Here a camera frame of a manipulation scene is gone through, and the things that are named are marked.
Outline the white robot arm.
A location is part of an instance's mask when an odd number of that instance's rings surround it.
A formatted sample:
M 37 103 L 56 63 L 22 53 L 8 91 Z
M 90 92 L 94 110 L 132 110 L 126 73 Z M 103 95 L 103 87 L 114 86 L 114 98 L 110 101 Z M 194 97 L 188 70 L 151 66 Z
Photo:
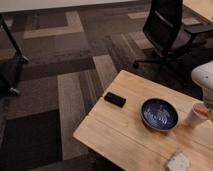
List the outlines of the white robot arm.
M 213 108 L 213 60 L 194 68 L 191 78 L 202 89 L 206 107 Z

